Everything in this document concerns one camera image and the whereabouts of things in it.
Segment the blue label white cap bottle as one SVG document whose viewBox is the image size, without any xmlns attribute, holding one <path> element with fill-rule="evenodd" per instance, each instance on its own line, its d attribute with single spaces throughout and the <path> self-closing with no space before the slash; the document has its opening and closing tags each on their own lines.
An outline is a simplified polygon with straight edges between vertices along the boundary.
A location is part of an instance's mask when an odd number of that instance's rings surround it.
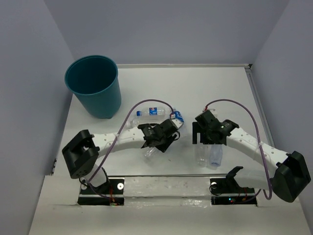
<svg viewBox="0 0 313 235">
<path fill-rule="evenodd" d="M 149 165 L 153 164 L 158 159 L 160 154 L 161 151 L 158 150 L 156 147 L 150 148 L 147 152 L 144 153 L 144 163 Z"/>
</svg>

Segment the clear white cap bottle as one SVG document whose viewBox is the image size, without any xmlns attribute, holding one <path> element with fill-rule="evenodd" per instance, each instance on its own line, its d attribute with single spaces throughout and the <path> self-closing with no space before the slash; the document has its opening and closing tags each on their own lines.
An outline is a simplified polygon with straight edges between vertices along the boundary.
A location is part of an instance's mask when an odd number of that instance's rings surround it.
<svg viewBox="0 0 313 235">
<path fill-rule="evenodd" d="M 209 145 L 196 144 L 194 147 L 195 161 L 200 167 L 206 167 L 208 164 L 209 157 Z"/>
</svg>

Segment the crushed bluish blue cap bottle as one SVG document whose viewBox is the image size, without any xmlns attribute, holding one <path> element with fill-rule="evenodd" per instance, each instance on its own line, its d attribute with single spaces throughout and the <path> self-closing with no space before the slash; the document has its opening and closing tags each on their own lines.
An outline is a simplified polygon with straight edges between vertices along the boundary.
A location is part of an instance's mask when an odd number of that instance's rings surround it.
<svg viewBox="0 0 313 235">
<path fill-rule="evenodd" d="M 223 146 L 222 145 L 212 145 L 209 153 L 209 165 L 214 168 L 221 166 L 223 159 Z"/>
</svg>

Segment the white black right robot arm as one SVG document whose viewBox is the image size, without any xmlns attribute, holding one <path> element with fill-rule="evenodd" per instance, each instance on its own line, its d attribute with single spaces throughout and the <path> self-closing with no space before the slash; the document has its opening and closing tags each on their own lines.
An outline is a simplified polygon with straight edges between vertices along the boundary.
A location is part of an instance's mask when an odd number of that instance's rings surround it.
<svg viewBox="0 0 313 235">
<path fill-rule="evenodd" d="M 218 185 L 219 193 L 223 193 L 224 188 L 231 192 L 258 188 L 292 203 L 311 181 L 302 154 L 297 151 L 288 153 L 258 141 L 238 124 L 228 119 L 220 122 L 209 110 L 198 115 L 193 122 L 193 144 L 199 142 L 236 149 L 264 167 L 259 172 L 234 167 Z"/>
</svg>

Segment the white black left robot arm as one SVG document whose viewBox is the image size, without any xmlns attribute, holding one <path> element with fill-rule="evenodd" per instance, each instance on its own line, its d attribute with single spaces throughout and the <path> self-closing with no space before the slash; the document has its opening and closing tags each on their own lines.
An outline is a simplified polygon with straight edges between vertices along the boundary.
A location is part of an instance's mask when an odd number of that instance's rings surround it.
<svg viewBox="0 0 313 235">
<path fill-rule="evenodd" d="M 183 122 L 178 119 L 167 119 L 154 126 L 141 124 L 120 134 L 91 134 L 89 130 L 82 130 L 62 149 L 62 155 L 72 179 L 84 178 L 95 192 L 104 193 L 108 189 L 108 178 L 103 168 L 96 172 L 98 158 L 146 147 L 155 147 L 164 153 L 177 139 L 182 126 Z"/>
</svg>

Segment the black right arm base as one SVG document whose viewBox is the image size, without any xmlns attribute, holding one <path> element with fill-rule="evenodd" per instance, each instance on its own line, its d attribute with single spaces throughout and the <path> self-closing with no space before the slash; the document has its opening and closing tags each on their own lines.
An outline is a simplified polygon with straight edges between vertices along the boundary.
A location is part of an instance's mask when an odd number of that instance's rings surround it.
<svg viewBox="0 0 313 235">
<path fill-rule="evenodd" d="M 235 181 L 235 176 L 242 170 L 242 166 L 236 166 L 224 178 L 211 178 L 209 191 L 211 193 L 211 205 L 255 205 L 257 199 L 254 188 L 243 188 Z"/>
</svg>

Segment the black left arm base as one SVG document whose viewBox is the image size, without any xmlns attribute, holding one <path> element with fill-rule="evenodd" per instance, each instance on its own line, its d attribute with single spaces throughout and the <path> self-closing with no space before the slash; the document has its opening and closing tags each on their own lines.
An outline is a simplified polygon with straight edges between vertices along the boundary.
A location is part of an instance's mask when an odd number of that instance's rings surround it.
<svg viewBox="0 0 313 235">
<path fill-rule="evenodd" d="M 123 206 L 125 178 L 109 177 L 104 186 L 90 188 L 85 179 L 79 179 L 81 188 L 77 203 L 82 206 Z"/>
</svg>

